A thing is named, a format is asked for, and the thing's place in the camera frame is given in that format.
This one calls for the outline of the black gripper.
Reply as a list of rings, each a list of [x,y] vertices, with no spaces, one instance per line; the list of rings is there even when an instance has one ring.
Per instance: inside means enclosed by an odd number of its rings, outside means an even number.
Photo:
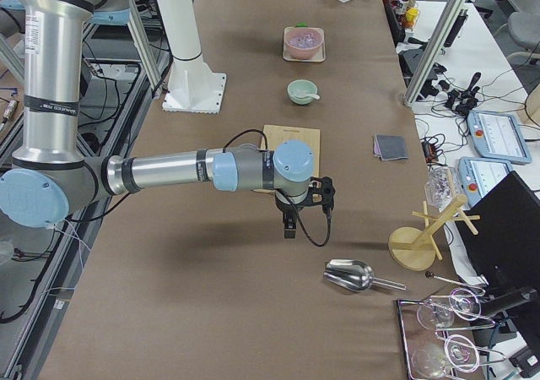
[[[274,192],[275,204],[282,212],[283,236],[285,239],[295,239],[296,221],[300,220],[300,211],[303,208],[300,203],[306,199],[309,191],[305,190],[302,194],[290,195],[283,189],[276,188]]]

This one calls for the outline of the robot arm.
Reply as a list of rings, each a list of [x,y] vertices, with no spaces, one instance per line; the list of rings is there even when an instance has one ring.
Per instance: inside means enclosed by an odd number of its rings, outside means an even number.
[[[27,227],[54,225],[104,198],[145,188],[210,182],[218,190],[270,190],[293,237],[299,213],[319,189],[311,148],[298,140],[276,149],[244,144],[175,155],[127,158],[108,138],[92,155],[78,148],[79,132],[93,120],[79,112],[84,27],[127,25],[145,37],[134,0],[19,0],[25,11],[22,144],[1,177],[1,210]]]

